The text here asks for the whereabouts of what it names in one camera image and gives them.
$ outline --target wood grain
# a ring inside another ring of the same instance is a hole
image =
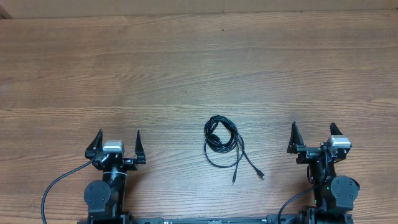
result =
[[[45,188],[86,161],[99,128],[128,156],[142,132],[148,163],[129,173],[125,205],[136,217],[276,213],[309,187],[285,152],[293,121],[309,146],[336,122],[353,143],[336,170],[361,184],[356,223],[395,223],[397,24],[398,11],[0,21],[0,223],[40,223]],[[231,185],[233,169],[206,161],[215,114],[236,123],[264,181],[242,162]],[[49,223],[83,220],[100,178],[88,167],[57,184]]]

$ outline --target wooden table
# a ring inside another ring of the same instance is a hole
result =
[[[234,169],[205,159],[216,114],[264,181],[242,161],[231,185]],[[309,187],[286,153],[293,121],[309,146],[335,122],[353,143],[336,171],[361,184],[356,223],[396,223],[398,11],[1,20],[0,223],[41,223],[45,188],[87,161],[100,128],[127,156],[141,130],[147,164],[129,173],[125,204],[136,217],[277,213]],[[49,223],[84,220],[83,191],[100,178],[90,166],[57,184]],[[311,195],[285,212],[303,205]]]

